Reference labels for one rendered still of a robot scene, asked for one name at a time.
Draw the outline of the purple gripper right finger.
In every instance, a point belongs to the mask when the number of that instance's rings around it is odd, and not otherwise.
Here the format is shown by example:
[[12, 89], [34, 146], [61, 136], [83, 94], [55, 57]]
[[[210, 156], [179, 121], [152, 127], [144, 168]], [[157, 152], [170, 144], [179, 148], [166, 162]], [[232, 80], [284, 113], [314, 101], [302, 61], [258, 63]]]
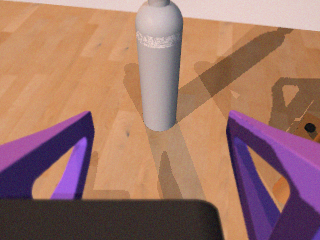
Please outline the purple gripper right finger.
[[[320, 143], [236, 110], [229, 112], [226, 137], [248, 240], [320, 240]], [[287, 180], [282, 213], [247, 146]]]

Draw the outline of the small orange wooden shelving unit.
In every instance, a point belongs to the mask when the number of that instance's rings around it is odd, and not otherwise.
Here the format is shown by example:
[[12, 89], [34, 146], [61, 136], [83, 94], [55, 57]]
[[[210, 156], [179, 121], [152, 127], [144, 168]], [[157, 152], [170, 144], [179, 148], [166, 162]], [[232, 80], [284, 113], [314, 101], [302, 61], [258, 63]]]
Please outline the small orange wooden shelving unit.
[[[320, 118], [306, 113], [294, 135], [320, 143]], [[285, 205], [290, 194], [290, 188], [284, 177], [281, 177], [273, 186], [273, 194], [280, 203]]]

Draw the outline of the grey bottle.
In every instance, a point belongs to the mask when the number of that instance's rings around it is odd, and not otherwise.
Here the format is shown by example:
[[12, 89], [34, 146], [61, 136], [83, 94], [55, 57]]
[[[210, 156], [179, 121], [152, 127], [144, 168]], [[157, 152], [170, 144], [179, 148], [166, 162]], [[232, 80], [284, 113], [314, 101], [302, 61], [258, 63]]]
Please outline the grey bottle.
[[147, 0], [135, 17], [144, 124], [166, 131], [176, 122], [183, 16], [171, 0]]

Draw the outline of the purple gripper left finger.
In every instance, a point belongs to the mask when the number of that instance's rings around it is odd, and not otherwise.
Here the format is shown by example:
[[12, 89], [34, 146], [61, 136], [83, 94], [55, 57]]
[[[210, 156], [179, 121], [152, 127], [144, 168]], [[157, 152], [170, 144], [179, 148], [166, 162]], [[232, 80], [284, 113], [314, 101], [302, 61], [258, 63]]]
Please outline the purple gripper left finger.
[[72, 147], [49, 199], [82, 199], [95, 129], [84, 111], [42, 131], [0, 145], [0, 199], [33, 199], [35, 180]]

